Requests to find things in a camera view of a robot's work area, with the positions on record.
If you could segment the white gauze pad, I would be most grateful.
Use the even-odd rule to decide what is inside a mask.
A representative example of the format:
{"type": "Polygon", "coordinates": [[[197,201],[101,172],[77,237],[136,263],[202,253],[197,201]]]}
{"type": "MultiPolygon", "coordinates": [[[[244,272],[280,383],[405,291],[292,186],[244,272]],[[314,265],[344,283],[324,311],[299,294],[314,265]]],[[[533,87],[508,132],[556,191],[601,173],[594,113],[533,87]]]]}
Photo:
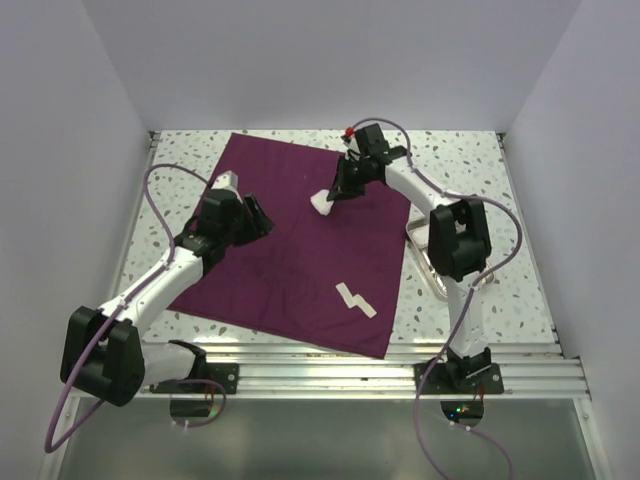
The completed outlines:
{"type": "Polygon", "coordinates": [[[334,201],[329,199],[329,193],[329,190],[321,189],[310,197],[311,205],[322,216],[328,216],[334,204],[334,201]]]}

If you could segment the stainless steel tray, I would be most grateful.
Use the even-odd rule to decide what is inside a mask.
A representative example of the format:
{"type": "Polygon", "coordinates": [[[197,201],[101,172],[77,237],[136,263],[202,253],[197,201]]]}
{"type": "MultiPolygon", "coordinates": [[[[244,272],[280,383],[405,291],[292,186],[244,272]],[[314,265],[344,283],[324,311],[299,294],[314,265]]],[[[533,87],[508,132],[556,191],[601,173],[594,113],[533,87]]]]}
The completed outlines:
{"type": "Polygon", "coordinates": [[[410,251],[418,265],[423,280],[439,300],[446,302],[447,289],[444,280],[436,272],[428,256],[428,218],[426,216],[419,216],[413,220],[409,220],[406,224],[405,232],[410,251]]]}

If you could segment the white zigzag tape strip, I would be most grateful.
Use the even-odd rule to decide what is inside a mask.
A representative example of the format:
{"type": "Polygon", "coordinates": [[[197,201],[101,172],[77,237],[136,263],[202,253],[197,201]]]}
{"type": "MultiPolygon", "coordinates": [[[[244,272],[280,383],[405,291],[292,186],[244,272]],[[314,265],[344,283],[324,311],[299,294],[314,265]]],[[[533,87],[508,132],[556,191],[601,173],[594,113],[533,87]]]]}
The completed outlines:
{"type": "Polygon", "coordinates": [[[374,318],[377,315],[377,310],[360,294],[353,294],[344,282],[337,284],[335,288],[349,309],[358,308],[368,318],[374,318]]]}

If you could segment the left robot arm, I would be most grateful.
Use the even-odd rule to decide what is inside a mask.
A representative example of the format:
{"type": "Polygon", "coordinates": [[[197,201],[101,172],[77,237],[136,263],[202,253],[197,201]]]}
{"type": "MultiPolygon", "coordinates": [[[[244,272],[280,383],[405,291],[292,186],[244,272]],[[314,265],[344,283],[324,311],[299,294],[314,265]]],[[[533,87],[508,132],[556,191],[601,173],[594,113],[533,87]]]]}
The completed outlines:
{"type": "Polygon", "coordinates": [[[146,344],[144,332],[184,291],[204,278],[230,247],[267,236],[274,227],[256,197],[230,187],[209,190],[198,214],[159,262],[119,296],[69,319],[60,378],[114,406],[144,386],[175,383],[201,390],[209,377],[203,349],[185,341],[146,344]]]}

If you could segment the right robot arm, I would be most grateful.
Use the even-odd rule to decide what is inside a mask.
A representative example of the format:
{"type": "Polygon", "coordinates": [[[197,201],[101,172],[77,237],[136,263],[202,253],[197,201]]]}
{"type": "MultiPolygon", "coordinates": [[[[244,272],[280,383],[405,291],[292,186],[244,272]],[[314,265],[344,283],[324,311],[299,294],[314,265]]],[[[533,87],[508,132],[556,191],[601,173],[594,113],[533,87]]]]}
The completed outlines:
{"type": "Polygon", "coordinates": [[[390,145],[377,123],[349,127],[342,140],[346,152],[339,157],[326,200],[355,199],[366,193],[368,184],[380,182],[427,216],[427,257],[443,281],[450,320],[446,360],[431,361],[439,372],[429,372],[427,378],[446,380],[457,392],[470,391],[491,367],[482,313],[470,305],[473,282],[485,271],[492,251],[483,202],[443,190],[419,170],[410,146],[390,145]]]}

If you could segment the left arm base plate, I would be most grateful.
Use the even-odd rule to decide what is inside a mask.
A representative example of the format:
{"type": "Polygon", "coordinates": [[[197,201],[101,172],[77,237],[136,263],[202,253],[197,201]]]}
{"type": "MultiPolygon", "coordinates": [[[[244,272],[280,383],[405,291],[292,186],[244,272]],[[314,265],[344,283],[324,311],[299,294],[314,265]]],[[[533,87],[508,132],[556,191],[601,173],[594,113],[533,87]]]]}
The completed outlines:
{"type": "Polygon", "coordinates": [[[198,382],[165,381],[150,386],[150,391],[157,394],[210,394],[225,391],[228,395],[234,395],[240,379],[240,366],[230,362],[201,363],[194,367],[187,379],[198,382]]]}

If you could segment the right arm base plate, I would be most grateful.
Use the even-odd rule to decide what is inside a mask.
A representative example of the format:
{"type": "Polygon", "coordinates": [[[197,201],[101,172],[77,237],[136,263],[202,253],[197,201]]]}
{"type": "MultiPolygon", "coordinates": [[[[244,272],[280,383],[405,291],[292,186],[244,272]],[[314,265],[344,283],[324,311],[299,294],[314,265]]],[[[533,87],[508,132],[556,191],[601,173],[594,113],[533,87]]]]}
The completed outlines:
{"type": "Polygon", "coordinates": [[[418,392],[427,395],[498,395],[505,392],[500,366],[480,361],[416,363],[413,377],[418,392]]]}

